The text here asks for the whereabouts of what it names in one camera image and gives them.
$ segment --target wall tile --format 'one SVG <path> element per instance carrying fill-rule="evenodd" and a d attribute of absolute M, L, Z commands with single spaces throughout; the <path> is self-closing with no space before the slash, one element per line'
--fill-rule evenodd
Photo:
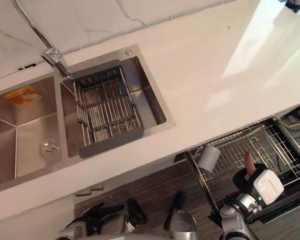
<path fill-rule="evenodd" d="M 62 52 L 220 0 L 20 0 Z M 46 47 L 12 6 L 0 0 L 0 76 L 41 60 Z"/>

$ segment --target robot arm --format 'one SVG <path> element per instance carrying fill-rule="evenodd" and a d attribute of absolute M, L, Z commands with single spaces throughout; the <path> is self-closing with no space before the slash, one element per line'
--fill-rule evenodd
<path fill-rule="evenodd" d="M 263 164 L 246 180 L 246 168 L 234 177 L 234 184 L 243 191 L 236 199 L 229 200 L 221 209 L 222 228 L 227 240 L 257 240 L 249 228 L 252 217 L 263 207 L 273 203 L 284 191 L 277 175 Z"/>

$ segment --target kitchen sink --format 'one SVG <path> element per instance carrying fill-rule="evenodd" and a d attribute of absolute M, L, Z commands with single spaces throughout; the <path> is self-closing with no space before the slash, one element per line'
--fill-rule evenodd
<path fill-rule="evenodd" d="M 0 92 L 0 191 L 175 125 L 137 45 Z"/>
<path fill-rule="evenodd" d="M 77 71 L 60 84 L 69 157 L 100 154 L 167 122 L 138 49 L 122 56 L 101 56 L 101 62 L 110 61 Z"/>
<path fill-rule="evenodd" d="M 54 78 L 0 95 L 0 184 L 61 161 Z"/>

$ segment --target yellow cable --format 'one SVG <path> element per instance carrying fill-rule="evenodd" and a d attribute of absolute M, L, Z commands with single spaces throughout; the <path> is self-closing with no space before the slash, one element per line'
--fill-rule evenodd
<path fill-rule="evenodd" d="M 279 118 L 279 121 L 280 121 L 280 123 L 282 123 L 282 125 L 285 126 L 287 129 L 294 128 L 294 127 L 296 127 L 296 126 L 300 126 L 300 122 L 299 122 L 299 123 L 296 123 L 296 124 L 294 124 L 294 125 L 287 125 L 287 124 L 285 124 L 285 123 L 281 120 L 281 118 Z"/>

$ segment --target sink rack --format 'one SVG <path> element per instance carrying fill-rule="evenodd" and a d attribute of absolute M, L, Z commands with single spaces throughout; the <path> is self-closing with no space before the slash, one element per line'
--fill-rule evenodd
<path fill-rule="evenodd" d="M 120 65 L 75 79 L 73 89 L 85 147 L 142 129 Z"/>
<path fill-rule="evenodd" d="M 221 152 L 212 173 L 197 165 L 208 145 Z M 263 163 L 274 171 L 285 188 L 300 181 L 300 147 L 275 117 L 242 127 L 184 153 L 214 214 L 220 211 L 227 197 L 238 195 L 232 177 L 245 167 L 246 152 L 250 152 L 254 163 Z"/>

